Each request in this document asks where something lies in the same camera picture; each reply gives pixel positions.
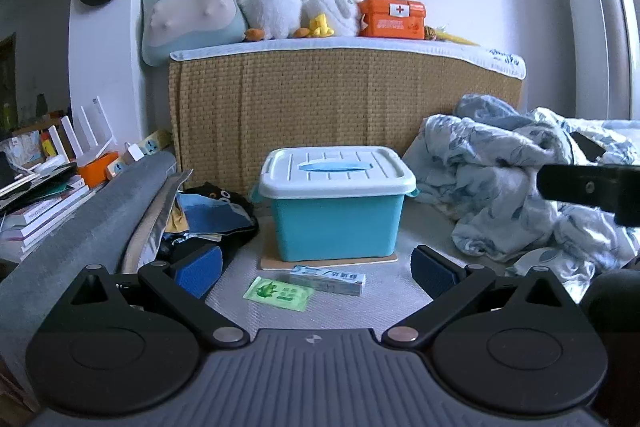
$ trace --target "metal screw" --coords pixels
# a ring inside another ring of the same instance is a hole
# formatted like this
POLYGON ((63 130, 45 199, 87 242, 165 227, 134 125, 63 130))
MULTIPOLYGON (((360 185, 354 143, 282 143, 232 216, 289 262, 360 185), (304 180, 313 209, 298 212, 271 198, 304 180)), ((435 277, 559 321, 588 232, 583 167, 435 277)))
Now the metal screw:
POLYGON ((218 328, 213 332, 213 338, 219 342, 232 344, 237 341, 241 341, 244 337, 244 332, 240 328, 233 326, 225 326, 218 328))
POLYGON ((408 326, 396 326, 386 332, 386 335, 396 342, 413 342, 418 338, 418 331, 408 326))

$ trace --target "green wet wipes packet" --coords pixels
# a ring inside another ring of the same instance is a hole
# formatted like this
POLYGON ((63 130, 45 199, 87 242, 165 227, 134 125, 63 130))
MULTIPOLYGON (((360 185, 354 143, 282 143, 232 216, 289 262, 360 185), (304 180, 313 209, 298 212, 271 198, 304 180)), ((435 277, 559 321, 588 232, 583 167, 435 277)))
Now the green wet wipes packet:
POLYGON ((306 303, 313 293, 313 288, 256 277, 242 298, 286 310, 303 312, 306 310, 306 303))

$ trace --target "crumpled blanket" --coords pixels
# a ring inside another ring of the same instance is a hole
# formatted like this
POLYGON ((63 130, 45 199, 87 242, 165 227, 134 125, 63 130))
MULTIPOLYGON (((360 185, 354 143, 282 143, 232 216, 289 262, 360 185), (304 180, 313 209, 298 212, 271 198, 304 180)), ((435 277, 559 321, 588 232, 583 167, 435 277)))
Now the crumpled blanket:
MULTIPOLYGON (((563 118, 546 108, 522 115, 492 96, 469 94, 453 116, 426 118, 403 159, 415 174, 417 200, 456 221, 452 239, 460 250, 508 263, 550 247, 545 264, 579 301, 594 275, 636 256, 640 229, 619 227, 598 208, 544 200, 536 175, 545 164, 640 164, 636 147, 615 131, 625 126, 638 122, 563 118), (606 150, 597 163, 571 138, 574 131, 606 150)), ((524 266, 516 262, 507 273, 524 275, 524 266)))

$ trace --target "white box lid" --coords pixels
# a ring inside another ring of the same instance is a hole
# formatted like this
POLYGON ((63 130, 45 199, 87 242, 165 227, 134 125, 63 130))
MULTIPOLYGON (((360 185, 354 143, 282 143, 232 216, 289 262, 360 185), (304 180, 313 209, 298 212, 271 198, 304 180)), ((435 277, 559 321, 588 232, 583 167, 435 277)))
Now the white box lid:
POLYGON ((262 166, 258 191, 274 200, 398 196, 415 190, 415 176, 387 147, 278 149, 262 166))

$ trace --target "teal plastic storage bin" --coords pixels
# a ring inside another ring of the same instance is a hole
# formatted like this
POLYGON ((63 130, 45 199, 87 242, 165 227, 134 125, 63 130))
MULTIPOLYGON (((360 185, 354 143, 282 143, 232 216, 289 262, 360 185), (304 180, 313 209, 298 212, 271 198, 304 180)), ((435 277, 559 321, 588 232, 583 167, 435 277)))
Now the teal plastic storage bin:
POLYGON ((386 257, 415 177, 386 147, 279 149, 258 191, 270 198, 283 261, 386 257))

